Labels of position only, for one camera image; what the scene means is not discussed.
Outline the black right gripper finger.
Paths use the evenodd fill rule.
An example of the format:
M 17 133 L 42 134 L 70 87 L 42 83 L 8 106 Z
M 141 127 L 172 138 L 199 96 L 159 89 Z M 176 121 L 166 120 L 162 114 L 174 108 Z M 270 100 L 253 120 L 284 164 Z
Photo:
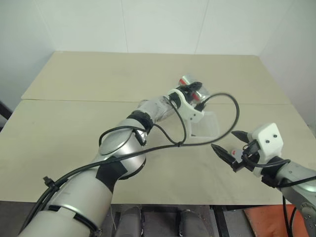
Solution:
M 239 140 L 241 140 L 242 142 L 247 143 L 247 144 L 253 141 L 252 134 L 250 132 L 235 130 L 235 131 L 232 131 L 231 134 L 234 135 Z
M 224 148 L 216 144 L 211 144 L 211 147 L 221 160 L 228 164 L 233 170 L 237 170 L 238 162 L 232 155 L 230 155 Z

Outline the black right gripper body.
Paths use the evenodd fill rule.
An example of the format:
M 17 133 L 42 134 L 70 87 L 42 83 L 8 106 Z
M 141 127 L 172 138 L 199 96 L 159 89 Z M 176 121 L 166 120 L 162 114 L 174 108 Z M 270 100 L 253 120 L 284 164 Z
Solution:
M 251 163 L 258 163 L 259 161 L 259 145 L 256 141 L 243 146 L 241 150 L 232 150 L 232 156 L 236 159 L 236 165 L 233 167 L 234 172 L 238 172 L 243 168 L 253 171 L 255 166 Z

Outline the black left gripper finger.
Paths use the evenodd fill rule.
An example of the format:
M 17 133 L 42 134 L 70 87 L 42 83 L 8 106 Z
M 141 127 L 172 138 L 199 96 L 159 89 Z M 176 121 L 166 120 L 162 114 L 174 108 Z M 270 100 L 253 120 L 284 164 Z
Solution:
M 201 89 L 201 87 L 202 87 L 202 83 L 199 81 L 195 81 L 195 82 L 187 85 L 187 89 L 192 91 L 192 92 L 199 91 Z

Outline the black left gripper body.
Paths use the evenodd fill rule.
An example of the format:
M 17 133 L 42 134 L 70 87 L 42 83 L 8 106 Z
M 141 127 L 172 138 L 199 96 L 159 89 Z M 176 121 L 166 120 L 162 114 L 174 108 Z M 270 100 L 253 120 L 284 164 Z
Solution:
M 191 104 L 194 100 L 193 94 L 194 94 L 194 87 L 191 85 L 182 85 L 182 93 L 186 99 L 186 102 Z

